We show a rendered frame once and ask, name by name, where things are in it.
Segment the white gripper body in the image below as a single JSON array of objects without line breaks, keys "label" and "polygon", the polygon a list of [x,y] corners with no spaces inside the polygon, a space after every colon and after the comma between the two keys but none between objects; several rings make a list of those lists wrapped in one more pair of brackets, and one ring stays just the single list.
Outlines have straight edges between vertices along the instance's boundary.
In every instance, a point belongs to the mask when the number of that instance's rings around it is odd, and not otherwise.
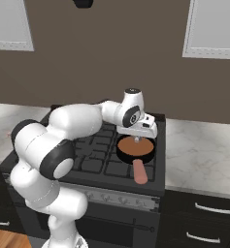
[{"label": "white gripper body", "polygon": [[157,126],[155,123],[151,127],[134,126],[130,128],[116,127],[119,134],[134,136],[134,137],[145,137],[155,139],[157,136]]}]

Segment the black extractor hood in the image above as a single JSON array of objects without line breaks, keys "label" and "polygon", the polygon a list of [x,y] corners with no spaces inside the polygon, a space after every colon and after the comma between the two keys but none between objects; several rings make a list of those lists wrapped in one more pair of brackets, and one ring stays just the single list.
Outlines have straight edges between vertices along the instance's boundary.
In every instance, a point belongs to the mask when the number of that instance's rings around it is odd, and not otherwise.
[{"label": "black extractor hood", "polygon": [[80,9],[88,9],[93,5],[93,0],[73,0],[76,7]]}]

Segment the brown hot chocolate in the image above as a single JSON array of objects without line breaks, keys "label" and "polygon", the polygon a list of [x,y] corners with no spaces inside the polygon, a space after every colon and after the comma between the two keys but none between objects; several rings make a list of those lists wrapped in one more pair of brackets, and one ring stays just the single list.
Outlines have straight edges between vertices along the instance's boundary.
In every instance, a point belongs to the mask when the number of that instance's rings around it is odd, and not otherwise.
[{"label": "brown hot chocolate", "polygon": [[141,138],[138,142],[135,142],[133,137],[126,137],[118,142],[117,147],[126,154],[142,156],[153,150],[153,143],[146,138]]}]

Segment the black oven door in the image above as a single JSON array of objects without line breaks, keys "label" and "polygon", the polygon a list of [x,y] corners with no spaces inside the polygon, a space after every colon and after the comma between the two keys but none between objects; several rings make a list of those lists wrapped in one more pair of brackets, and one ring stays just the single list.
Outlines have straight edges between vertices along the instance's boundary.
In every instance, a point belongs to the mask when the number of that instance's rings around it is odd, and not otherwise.
[{"label": "black oven door", "polygon": [[[28,236],[32,248],[42,248],[49,239],[47,214],[31,210],[27,206],[18,206],[17,214]],[[83,217],[93,216],[102,219],[155,227],[155,232],[141,231],[125,226],[91,223]],[[154,211],[125,209],[91,202],[88,210],[76,221],[79,233],[85,238],[89,248],[155,248],[160,214]]]}]

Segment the black hob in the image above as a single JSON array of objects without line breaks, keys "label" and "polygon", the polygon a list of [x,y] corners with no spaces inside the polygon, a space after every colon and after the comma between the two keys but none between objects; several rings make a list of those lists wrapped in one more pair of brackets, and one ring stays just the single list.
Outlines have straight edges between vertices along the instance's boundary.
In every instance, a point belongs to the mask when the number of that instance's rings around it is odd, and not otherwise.
[{"label": "black hob", "polygon": [[[145,164],[146,184],[137,184],[132,166],[116,156],[116,142],[121,135],[115,125],[107,122],[97,134],[73,141],[75,164],[60,182],[84,193],[91,192],[91,202],[157,211],[165,191],[166,118],[163,114],[156,114],[154,121],[158,134],[153,139],[154,157]],[[108,195],[109,201],[103,201],[102,195]],[[126,204],[121,204],[119,197],[125,198]],[[143,207],[137,207],[136,200],[143,202]]]}]

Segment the grey wall cupboard door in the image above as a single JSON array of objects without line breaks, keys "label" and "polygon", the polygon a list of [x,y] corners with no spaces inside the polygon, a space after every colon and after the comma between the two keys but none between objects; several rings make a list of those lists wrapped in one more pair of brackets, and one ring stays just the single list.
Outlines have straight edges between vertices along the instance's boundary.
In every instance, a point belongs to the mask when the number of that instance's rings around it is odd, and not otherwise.
[{"label": "grey wall cupboard door", "polygon": [[230,59],[230,0],[190,0],[182,56]]},{"label": "grey wall cupboard door", "polygon": [[24,0],[0,0],[0,50],[34,50]]}]

